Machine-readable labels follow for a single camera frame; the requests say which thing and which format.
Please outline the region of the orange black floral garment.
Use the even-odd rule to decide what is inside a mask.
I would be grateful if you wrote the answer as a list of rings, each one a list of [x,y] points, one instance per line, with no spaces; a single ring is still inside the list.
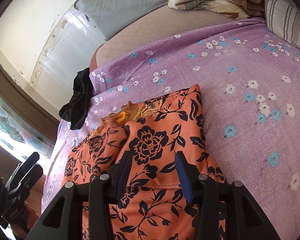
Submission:
[[[186,203],[175,154],[217,182],[225,178],[206,150],[200,87],[127,103],[70,151],[64,181],[88,183],[124,153],[132,167],[122,198],[109,208],[115,239],[193,239],[198,206]]]

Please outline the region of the stained glass window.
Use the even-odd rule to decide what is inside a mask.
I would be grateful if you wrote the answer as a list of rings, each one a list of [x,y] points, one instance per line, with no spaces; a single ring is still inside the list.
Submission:
[[[0,146],[20,161],[25,161],[33,152],[38,152],[38,163],[43,168],[52,164],[54,143],[23,120],[1,96]]]

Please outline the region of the black cloth on bed edge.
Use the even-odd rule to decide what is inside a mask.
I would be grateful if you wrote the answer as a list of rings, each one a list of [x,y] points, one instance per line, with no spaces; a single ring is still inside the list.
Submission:
[[[70,101],[59,110],[59,117],[70,123],[70,129],[81,129],[88,115],[90,99],[93,96],[93,84],[90,69],[79,71],[73,81],[73,95]]]

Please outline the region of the purple floral bedsheet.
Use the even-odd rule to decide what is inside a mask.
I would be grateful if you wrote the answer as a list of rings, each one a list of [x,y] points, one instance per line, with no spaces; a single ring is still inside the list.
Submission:
[[[281,239],[300,235],[300,50],[263,20],[177,34],[90,72],[93,96],[81,129],[61,121],[42,208],[64,181],[70,151],[127,103],[200,87],[206,150],[224,182],[241,181]]]

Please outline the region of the grey pillow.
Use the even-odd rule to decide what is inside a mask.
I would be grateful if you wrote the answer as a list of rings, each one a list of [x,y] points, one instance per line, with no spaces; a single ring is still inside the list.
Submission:
[[[106,40],[148,13],[167,5],[168,0],[77,0],[82,12]]]

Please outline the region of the striped floral pillow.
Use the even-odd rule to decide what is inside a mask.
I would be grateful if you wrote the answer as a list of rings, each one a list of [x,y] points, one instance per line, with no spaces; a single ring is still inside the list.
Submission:
[[[264,0],[267,28],[300,49],[300,10],[293,0]]]

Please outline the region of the beige quilted mattress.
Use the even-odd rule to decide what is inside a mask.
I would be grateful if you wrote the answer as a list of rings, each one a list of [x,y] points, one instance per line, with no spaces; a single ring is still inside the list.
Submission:
[[[204,9],[179,11],[165,5],[133,22],[99,46],[91,58],[90,71],[153,41],[233,21],[223,14]]]

